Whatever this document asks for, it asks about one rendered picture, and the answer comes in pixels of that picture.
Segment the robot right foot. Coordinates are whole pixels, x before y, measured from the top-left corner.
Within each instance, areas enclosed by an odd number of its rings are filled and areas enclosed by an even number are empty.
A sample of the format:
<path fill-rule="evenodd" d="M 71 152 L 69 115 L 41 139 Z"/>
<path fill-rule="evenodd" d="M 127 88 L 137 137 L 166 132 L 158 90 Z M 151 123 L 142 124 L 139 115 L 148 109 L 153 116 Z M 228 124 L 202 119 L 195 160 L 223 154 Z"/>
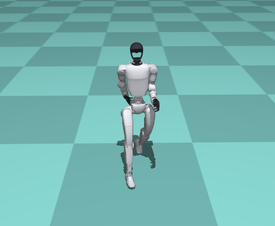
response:
<path fill-rule="evenodd" d="M 134 180 L 133 180 L 133 177 L 132 176 L 130 176 L 130 174 L 129 174 L 129 177 L 127 177 L 127 174 L 125 175 L 125 179 L 126 179 L 126 183 L 127 183 L 127 185 L 129 186 L 129 187 L 135 187 L 136 185 L 135 185 L 135 182 L 134 182 Z"/>

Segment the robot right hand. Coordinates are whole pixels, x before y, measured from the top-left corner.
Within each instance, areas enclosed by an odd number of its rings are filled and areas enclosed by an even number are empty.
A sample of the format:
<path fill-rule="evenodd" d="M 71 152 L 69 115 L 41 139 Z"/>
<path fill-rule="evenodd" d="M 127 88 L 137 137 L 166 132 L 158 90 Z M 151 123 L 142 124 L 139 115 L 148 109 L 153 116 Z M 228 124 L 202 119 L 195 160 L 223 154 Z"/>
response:
<path fill-rule="evenodd" d="M 129 96 L 125 95 L 124 98 L 126 99 L 127 103 L 130 105 L 130 101 L 133 97 L 129 97 Z"/>

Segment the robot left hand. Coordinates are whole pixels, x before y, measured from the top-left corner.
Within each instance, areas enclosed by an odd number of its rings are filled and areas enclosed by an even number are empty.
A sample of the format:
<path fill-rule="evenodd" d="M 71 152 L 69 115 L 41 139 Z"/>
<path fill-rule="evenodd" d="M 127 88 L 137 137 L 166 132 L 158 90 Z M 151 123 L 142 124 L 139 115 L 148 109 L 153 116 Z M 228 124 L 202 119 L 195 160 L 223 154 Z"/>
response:
<path fill-rule="evenodd" d="M 156 107 L 155 110 L 157 109 L 155 112 L 159 111 L 160 104 L 156 98 L 153 99 L 153 105 Z"/>

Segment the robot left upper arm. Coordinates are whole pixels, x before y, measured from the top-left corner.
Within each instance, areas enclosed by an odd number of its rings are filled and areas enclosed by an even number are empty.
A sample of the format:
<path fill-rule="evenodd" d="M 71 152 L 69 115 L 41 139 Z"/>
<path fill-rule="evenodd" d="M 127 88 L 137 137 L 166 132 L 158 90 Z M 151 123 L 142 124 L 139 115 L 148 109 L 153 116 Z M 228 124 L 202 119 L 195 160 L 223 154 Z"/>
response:
<path fill-rule="evenodd" d="M 157 66 L 155 64 L 148 64 L 149 67 L 149 87 L 148 87 L 148 92 L 155 91 L 155 81 L 157 77 Z"/>

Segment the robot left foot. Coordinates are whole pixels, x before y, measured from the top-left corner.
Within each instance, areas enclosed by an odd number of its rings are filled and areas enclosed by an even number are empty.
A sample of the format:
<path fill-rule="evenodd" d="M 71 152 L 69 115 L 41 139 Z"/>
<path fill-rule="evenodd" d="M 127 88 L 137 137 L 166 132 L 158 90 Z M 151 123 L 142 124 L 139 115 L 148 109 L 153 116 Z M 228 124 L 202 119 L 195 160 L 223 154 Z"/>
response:
<path fill-rule="evenodd" d="M 139 138 L 138 137 L 135 139 L 135 142 L 136 142 L 136 151 L 137 151 L 137 153 L 142 153 L 143 152 L 143 149 L 142 149 L 143 146 L 141 146 L 141 145 L 139 146 L 139 144 L 138 144 Z"/>

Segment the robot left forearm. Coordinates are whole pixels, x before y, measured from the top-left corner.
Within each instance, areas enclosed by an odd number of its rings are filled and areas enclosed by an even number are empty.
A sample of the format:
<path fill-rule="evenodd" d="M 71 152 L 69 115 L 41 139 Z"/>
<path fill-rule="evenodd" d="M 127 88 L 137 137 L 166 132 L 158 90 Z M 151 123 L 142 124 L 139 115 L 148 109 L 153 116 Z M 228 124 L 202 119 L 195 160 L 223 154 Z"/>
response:
<path fill-rule="evenodd" d="M 151 103 L 153 105 L 153 99 L 156 98 L 157 99 L 157 94 L 156 94 L 156 88 L 155 88 L 155 91 L 151 91 L 149 93 L 149 96 L 150 96 L 150 99 L 151 99 Z M 158 99 L 157 99 L 158 100 Z"/>

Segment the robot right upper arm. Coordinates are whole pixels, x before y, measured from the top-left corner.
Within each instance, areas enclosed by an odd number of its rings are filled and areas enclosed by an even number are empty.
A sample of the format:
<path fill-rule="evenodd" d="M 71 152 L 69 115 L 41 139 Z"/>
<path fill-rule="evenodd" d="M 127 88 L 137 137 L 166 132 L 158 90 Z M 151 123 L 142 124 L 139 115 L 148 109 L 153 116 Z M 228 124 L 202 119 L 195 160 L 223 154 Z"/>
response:
<path fill-rule="evenodd" d="M 126 66 L 127 65 L 119 65 L 117 69 L 118 79 L 120 80 L 117 86 L 121 89 L 125 89 L 127 86 L 125 77 Z"/>

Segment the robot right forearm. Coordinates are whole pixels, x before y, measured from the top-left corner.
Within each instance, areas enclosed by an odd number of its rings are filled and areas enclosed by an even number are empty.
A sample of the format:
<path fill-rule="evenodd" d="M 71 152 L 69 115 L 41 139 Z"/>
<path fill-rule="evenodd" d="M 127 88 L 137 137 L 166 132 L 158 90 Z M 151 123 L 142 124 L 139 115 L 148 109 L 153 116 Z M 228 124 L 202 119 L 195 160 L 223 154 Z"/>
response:
<path fill-rule="evenodd" d="M 129 95 L 128 95 L 128 91 L 127 91 L 127 87 L 126 87 L 125 89 L 121 89 L 121 88 L 120 88 L 120 90 L 121 90 L 121 93 L 122 93 L 122 96 L 123 96 L 123 97 L 124 97 L 125 95 L 129 96 Z"/>

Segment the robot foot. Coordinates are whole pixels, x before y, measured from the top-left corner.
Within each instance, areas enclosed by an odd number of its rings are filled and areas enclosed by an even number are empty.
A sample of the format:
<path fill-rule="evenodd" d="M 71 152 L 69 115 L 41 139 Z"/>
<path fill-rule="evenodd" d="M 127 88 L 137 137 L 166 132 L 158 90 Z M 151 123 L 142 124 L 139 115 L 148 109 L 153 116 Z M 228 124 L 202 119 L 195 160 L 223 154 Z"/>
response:
<path fill-rule="evenodd" d="M 129 186 L 129 187 L 135 187 L 136 185 L 135 185 L 135 182 L 134 182 L 134 180 L 133 180 L 133 177 L 132 176 L 130 176 L 130 174 L 129 174 L 129 177 L 127 177 L 127 174 L 125 175 L 125 179 L 126 179 L 126 183 L 127 183 L 127 185 Z"/>
<path fill-rule="evenodd" d="M 137 153 L 142 153 L 143 152 L 143 149 L 142 149 L 143 146 L 141 146 L 141 145 L 139 146 L 139 144 L 138 144 L 139 138 L 138 137 L 135 139 L 135 142 L 136 142 L 136 151 L 137 151 Z"/>

